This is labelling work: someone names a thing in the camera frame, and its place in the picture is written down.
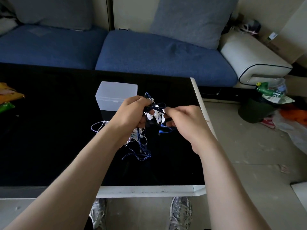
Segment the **translucent plastic box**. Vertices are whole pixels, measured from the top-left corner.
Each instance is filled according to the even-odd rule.
[[[138,85],[102,81],[96,92],[100,110],[117,111],[126,98],[138,94]]]

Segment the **blue seat cushion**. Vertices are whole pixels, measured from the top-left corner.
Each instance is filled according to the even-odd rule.
[[[111,31],[96,70],[193,77],[198,86],[234,86],[237,75],[217,50],[133,31]]]
[[[0,62],[94,69],[107,34],[23,25],[0,37]]]

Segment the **white table edge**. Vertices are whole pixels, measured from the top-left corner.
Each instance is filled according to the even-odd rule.
[[[208,112],[202,100],[194,78],[190,78],[199,106],[208,126],[216,137]],[[2,199],[35,199],[46,187],[0,187],[0,200]],[[14,192],[17,198],[6,198],[6,194]],[[23,193],[32,198],[23,197]],[[97,198],[130,198],[130,197],[174,197],[174,196],[200,196],[206,194],[205,185],[162,185],[162,186],[101,186]]]

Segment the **gray back cushion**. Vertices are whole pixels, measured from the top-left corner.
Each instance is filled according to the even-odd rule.
[[[92,0],[8,0],[22,23],[75,30],[89,30]]]
[[[152,34],[217,49],[238,0],[160,0]]]

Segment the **plastic box lid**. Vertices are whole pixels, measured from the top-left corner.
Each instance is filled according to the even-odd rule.
[[[123,102],[126,98],[138,94],[138,85],[102,81],[96,92],[96,100]]]

